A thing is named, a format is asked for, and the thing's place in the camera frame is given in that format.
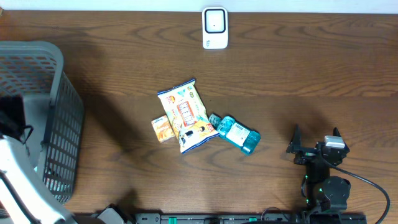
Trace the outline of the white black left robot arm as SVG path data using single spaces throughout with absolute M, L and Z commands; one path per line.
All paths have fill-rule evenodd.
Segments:
M 132 223 L 115 205 L 97 215 L 75 215 L 60 204 L 31 166 L 20 96 L 1 97 L 1 203 L 14 223 Z

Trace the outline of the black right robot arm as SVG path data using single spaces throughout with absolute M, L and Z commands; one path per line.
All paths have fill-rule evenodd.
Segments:
M 295 155 L 294 164 L 305 166 L 302 195 L 307 199 L 311 212 L 338 213 L 347 209 L 351 184 L 330 174 L 330 170 L 340 165 L 349 153 L 349 147 L 337 128 L 314 147 L 304 147 L 300 128 L 296 126 L 286 152 Z

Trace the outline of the orange small carton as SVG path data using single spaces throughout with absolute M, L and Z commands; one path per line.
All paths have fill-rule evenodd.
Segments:
M 174 131 L 166 115 L 152 120 L 151 125 L 159 142 L 164 142 L 175 137 Z

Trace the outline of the yellow snack bag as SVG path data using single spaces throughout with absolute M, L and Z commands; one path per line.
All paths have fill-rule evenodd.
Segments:
M 219 132 L 208 119 L 205 105 L 195 88 L 195 82 L 196 80 L 192 78 L 183 84 L 157 93 L 178 139 L 182 154 L 219 136 Z

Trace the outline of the blue mouthwash bottle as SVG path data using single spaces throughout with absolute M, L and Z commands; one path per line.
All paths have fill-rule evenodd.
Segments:
M 240 148 L 243 154 L 251 155 L 261 140 L 261 135 L 257 131 L 247 128 L 232 116 L 221 118 L 211 114 L 209 121 L 219 132 L 221 139 Z

